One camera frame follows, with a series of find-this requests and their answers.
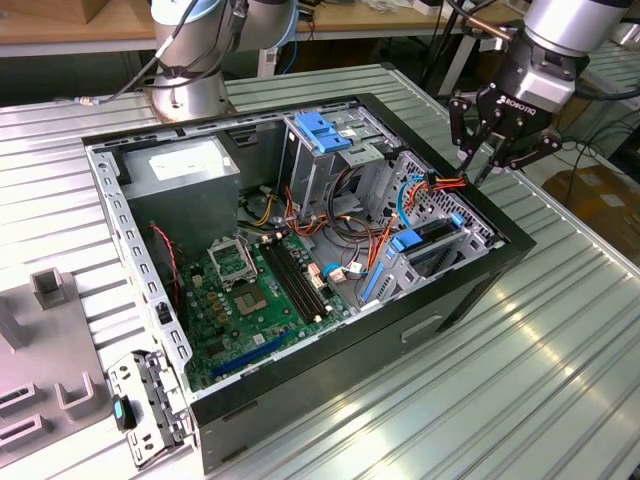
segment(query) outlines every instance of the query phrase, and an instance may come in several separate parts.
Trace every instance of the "ram slot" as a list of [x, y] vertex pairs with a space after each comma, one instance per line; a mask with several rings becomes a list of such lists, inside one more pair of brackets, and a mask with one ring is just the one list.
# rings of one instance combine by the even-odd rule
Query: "ram slot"
[[318, 316], [325, 317], [327, 311], [322, 301], [298, 270], [289, 251], [282, 244], [263, 245], [260, 250], [302, 320], [308, 325]]

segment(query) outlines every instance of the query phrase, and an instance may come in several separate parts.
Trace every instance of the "cardboard box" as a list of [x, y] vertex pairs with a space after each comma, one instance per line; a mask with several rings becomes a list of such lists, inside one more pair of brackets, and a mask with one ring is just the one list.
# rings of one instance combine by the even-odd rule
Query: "cardboard box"
[[0, 10], [89, 23], [109, 0], [0, 0]]
[[[571, 178], [559, 172], [542, 188], [563, 203]], [[576, 171], [567, 207], [636, 265], [640, 265], [640, 186], [601, 165]]]

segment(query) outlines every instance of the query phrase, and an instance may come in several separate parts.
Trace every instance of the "metal bracket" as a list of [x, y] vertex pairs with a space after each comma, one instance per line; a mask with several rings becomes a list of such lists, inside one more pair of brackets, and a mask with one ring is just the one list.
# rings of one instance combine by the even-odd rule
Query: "metal bracket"
[[137, 468], [176, 449], [193, 433], [178, 379], [162, 352], [132, 352], [109, 368], [108, 376], [113, 393], [132, 406], [135, 427], [127, 431], [127, 442]]

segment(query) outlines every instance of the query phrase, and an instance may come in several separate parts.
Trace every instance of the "blue plastic tab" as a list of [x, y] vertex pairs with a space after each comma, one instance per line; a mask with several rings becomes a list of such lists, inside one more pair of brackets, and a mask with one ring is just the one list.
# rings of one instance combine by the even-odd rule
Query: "blue plastic tab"
[[317, 112], [296, 115], [296, 123], [321, 153], [337, 152], [351, 146], [351, 140], [342, 137], [333, 124]]
[[383, 270], [384, 270], [384, 265], [382, 263], [378, 263], [378, 266], [376, 267], [376, 271], [373, 273], [373, 276], [371, 277], [371, 281], [369, 282], [367, 289], [362, 294], [361, 298], [363, 302], [366, 302], [367, 299], [369, 298], [369, 295], [371, 295], [371, 290], [373, 290], [373, 287], [376, 286], [376, 282], [380, 278], [380, 275], [382, 274]]
[[413, 230], [404, 230], [397, 233], [393, 237], [393, 240], [391, 240], [391, 245], [393, 245], [398, 252], [404, 252], [407, 248], [411, 248], [419, 243], [422, 243], [422, 238]]
[[453, 220], [453, 223], [455, 223], [458, 228], [464, 225], [464, 217], [459, 213], [452, 213], [451, 220]]

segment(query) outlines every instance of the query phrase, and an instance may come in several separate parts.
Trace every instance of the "circuit board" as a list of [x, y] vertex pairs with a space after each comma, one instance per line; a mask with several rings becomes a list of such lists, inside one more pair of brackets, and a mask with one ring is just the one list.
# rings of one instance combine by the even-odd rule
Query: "circuit board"
[[[290, 235], [282, 245], [310, 282], [306, 267], [312, 260], [298, 238]], [[269, 268], [260, 247], [249, 245], [248, 251], [258, 276], [255, 282], [234, 285], [231, 291], [223, 289], [208, 256], [181, 269], [186, 286], [186, 335], [193, 350], [186, 369], [192, 391], [206, 388], [248, 363], [256, 363], [349, 316], [343, 301], [333, 294], [324, 300], [331, 311], [318, 323], [305, 322]], [[250, 362], [232, 368], [234, 361], [248, 355], [252, 355]]]

